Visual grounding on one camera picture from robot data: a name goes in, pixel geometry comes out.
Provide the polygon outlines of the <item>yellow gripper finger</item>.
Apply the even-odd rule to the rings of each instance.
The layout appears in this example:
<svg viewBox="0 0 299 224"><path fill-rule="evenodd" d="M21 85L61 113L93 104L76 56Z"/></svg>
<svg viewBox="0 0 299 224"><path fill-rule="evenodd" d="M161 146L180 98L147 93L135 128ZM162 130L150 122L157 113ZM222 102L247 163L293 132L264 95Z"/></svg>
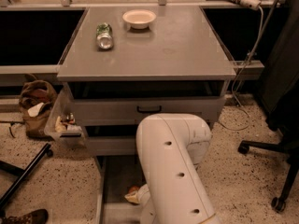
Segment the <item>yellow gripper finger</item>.
<svg viewBox="0 0 299 224"><path fill-rule="evenodd" d="M131 193L128 193L124 196L124 198L129 202L133 204L139 204L139 200L137 198L137 192L133 191Z"/></svg>

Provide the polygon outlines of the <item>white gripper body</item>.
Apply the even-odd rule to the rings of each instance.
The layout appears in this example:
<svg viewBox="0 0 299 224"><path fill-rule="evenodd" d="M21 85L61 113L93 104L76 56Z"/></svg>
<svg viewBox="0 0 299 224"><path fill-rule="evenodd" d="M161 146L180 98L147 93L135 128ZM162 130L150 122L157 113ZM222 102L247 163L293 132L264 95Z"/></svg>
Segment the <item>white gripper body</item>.
<svg viewBox="0 0 299 224"><path fill-rule="evenodd" d="M140 216L140 224L149 224L149 202L150 202L150 190L147 184L143 185L137 192L137 199L142 206L142 212Z"/></svg>

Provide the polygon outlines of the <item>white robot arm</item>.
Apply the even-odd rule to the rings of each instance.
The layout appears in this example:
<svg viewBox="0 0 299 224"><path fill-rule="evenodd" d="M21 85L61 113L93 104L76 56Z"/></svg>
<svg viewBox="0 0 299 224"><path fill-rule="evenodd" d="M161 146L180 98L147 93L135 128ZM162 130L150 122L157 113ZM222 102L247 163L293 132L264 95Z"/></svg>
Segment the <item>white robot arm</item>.
<svg viewBox="0 0 299 224"><path fill-rule="evenodd" d="M146 184L137 193L140 224L221 224L195 165L205 156L211 131L192 114L155 114L136 131Z"/></svg>

